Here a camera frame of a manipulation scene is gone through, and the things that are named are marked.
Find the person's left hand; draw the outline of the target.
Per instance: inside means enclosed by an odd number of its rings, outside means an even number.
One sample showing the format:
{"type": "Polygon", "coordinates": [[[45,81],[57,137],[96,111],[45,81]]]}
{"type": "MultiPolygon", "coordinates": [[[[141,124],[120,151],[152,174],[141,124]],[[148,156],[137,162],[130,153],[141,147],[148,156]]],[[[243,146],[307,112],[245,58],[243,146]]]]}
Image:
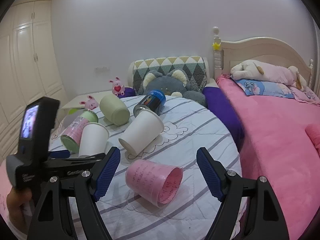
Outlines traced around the person's left hand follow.
{"type": "Polygon", "coordinates": [[[23,214],[22,205],[29,203],[31,198],[32,192],[30,189],[18,191],[13,187],[7,195],[9,220],[17,230],[24,234],[27,234],[28,227],[23,214]]]}

